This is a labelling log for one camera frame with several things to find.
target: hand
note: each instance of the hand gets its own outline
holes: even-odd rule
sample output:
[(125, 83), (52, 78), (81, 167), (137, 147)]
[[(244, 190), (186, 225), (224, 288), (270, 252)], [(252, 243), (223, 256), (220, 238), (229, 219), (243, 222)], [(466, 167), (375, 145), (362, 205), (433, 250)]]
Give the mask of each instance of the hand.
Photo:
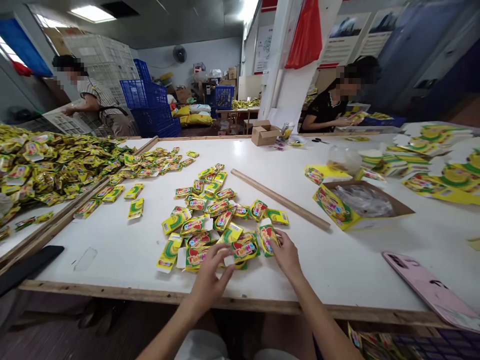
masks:
[(227, 267), (220, 279), (217, 278), (216, 271), (219, 264), (227, 256), (233, 254), (230, 244), (216, 244), (206, 253), (190, 295), (186, 299), (199, 317), (206, 313), (212, 304), (224, 294), (235, 266)]
[(278, 266), (289, 281), (297, 279), (299, 276), (303, 276), (297, 247), (292, 240), (290, 240), (290, 237), (287, 235), (287, 233), (278, 229), (275, 229), (275, 233), (281, 247), (278, 247), (275, 241), (270, 241), (270, 246), (275, 254), (275, 259), (278, 263)]
[(65, 110), (62, 111), (62, 113), (67, 115), (69, 118), (71, 118), (76, 112), (77, 112), (77, 109), (75, 109), (74, 106), (68, 106), (65, 108)]

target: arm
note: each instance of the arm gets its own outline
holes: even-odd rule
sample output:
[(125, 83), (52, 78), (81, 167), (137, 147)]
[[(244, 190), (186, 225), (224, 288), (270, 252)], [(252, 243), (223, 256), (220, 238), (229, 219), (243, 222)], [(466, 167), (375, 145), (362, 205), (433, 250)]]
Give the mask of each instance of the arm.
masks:
[(75, 113), (97, 112), (100, 109), (97, 98), (89, 93), (83, 94), (85, 103), (82, 105), (69, 106), (63, 113), (72, 117)]
[(234, 272), (234, 266), (226, 268), (220, 279), (216, 271), (224, 258), (233, 255), (230, 244), (217, 244), (207, 252), (190, 294), (181, 302), (165, 327), (141, 352), (136, 360), (172, 360), (180, 349), (188, 332), (219, 299)]
[(295, 244), (285, 232), (277, 229), (275, 232), (281, 244), (278, 247), (274, 241), (270, 242), (276, 261), (298, 297), (322, 356), (325, 360), (363, 360), (305, 278)]

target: woman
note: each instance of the woman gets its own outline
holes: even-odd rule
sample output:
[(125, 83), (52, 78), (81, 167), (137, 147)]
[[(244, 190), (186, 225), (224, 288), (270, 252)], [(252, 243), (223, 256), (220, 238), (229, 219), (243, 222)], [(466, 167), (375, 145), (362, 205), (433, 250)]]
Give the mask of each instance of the woman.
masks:
[(330, 133), (336, 126), (352, 125), (352, 118), (356, 114), (348, 118), (339, 118), (340, 115), (345, 112), (349, 100), (356, 97), (365, 84), (377, 82), (379, 73), (379, 62), (373, 56), (359, 57), (345, 66), (341, 76), (308, 106), (299, 133)]

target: blue crate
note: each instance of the blue crate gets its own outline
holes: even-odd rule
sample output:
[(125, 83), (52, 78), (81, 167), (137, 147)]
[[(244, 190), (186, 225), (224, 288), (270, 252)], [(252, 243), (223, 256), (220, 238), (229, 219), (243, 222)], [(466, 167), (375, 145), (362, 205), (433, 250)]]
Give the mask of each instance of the blue crate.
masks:
[(358, 124), (358, 126), (394, 126), (401, 128), (402, 125), (407, 121), (407, 118), (400, 116), (390, 115), (393, 119), (390, 120), (379, 120), (372, 117), (366, 117), (363, 121)]
[(167, 89), (145, 80), (120, 80), (129, 109), (154, 109), (168, 105)]
[(235, 86), (216, 86), (215, 105), (218, 110), (231, 110)]
[(179, 118), (172, 118), (170, 105), (157, 108), (132, 109), (131, 113), (144, 138), (159, 136), (162, 138), (177, 137), (182, 130)]
[(152, 79), (150, 78), (149, 68), (147, 67), (147, 63), (140, 59), (133, 59), (135, 63), (136, 70), (138, 71), (138, 75), (140, 76), (141, 80), (145, 80), (151, 82)]

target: window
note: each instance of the window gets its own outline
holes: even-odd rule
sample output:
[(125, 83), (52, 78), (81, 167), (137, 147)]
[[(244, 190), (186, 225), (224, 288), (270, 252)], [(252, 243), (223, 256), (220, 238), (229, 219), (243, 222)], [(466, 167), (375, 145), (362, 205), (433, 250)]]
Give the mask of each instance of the window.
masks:
[(22, 59), (15, 53), (15, 51), (12, 50), (10, 46), (7, 45), (7, 43), (1, 37), (0, 37), (0, 47), (7, 58), (25, 65)]
[(55, 20), (51, 20), (40, 14), (35, 14), (35, 16), (44, 28), (71, 28), (71, 26), (67, 24), (64, 24)]

